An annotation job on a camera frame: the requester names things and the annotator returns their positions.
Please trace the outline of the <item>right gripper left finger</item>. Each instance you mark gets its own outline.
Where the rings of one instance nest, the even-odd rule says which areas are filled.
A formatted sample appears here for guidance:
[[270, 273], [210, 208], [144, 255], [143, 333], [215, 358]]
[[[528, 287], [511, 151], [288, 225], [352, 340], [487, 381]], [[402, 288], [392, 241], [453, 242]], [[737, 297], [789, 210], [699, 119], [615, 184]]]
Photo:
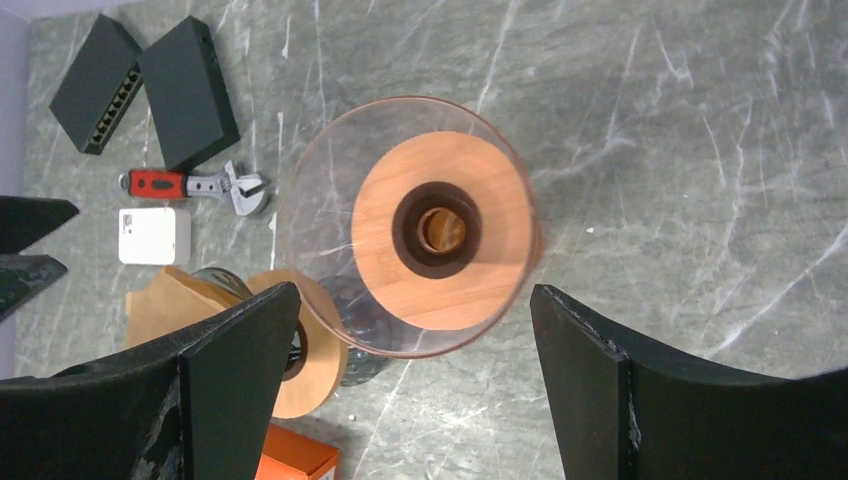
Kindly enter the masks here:
[[5, 479], [251, 479], [300, 308], [283, 282], [46, 378], [1, 384]]

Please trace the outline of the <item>pink glass dripper cone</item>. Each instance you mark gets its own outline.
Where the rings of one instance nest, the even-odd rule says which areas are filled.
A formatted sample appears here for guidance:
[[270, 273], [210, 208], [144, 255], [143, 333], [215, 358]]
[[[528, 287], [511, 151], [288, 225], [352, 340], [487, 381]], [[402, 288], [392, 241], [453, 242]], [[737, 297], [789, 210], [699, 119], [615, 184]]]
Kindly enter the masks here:
[[[431, 208], [466, 221], [453, 253], [428, 253], [416, 226]], [[399, 96], [357, 107], [308, 144], [280, 209], [303, 302], [352, 346], [394, 358], [438, 356], [493, 327], [543, 251], [536, 201], [515, 149], [456, 103]], [[349, 335], [328, 276], [358, 278], [389, 315], [380, 346]]]

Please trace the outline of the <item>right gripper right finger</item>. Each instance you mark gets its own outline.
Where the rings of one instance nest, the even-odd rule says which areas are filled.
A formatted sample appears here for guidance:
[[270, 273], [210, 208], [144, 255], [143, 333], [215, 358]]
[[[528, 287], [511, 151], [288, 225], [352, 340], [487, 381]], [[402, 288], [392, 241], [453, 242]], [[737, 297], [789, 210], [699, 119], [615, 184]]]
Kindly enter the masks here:
[[715, 363], [550, 285], [531, 317], [569, 479], [843, 479], [847, 372], [783, 379]]

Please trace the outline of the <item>brown paper coffee filter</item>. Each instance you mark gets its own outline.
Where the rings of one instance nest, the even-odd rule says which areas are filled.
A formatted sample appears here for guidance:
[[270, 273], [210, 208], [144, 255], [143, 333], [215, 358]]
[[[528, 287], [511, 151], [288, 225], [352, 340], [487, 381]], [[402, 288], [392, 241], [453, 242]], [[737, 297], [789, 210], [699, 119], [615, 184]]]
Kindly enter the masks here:
[[131, 348], [217, 315], [244, 300], [208, 278], [173, 266], [160, 270], [142, 290], [126, 295]]

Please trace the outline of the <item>orange coffee filter box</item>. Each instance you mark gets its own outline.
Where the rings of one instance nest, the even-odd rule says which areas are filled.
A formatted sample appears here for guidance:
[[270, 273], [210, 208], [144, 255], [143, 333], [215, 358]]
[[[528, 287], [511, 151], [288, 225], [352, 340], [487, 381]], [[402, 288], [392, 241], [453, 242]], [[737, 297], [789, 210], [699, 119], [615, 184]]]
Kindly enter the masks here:
[[335, 480], [340, 451], [333, 446], [271, 424], [255, 480]]

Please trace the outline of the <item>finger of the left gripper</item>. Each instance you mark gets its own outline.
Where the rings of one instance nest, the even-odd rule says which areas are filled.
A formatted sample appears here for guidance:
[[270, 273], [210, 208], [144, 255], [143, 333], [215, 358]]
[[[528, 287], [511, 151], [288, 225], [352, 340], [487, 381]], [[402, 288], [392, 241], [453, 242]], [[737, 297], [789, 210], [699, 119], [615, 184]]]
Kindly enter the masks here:
[[67, 271], [64, 264], [49, 255], [2, 255], [1, 321], [4, 322]]
[[1, 253], [17, 254], [74, 218], [64, 199], [1, 196]]

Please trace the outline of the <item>grey ribbed glass dripper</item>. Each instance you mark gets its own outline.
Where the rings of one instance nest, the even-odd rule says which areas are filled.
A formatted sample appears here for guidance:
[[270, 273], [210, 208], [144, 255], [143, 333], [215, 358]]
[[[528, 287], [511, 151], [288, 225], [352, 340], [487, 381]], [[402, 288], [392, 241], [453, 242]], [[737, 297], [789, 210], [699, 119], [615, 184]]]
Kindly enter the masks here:
[[[204, 267], [191, 274], [192, 277], [216, 285], [240, 300], [250, 298], [253, 293], [247, 284], [233, 272], [220, 267]], [[283, 381], [293, 379], [304, 367], [308, 341], [301, 322], [298, 322], [283, 374]]]

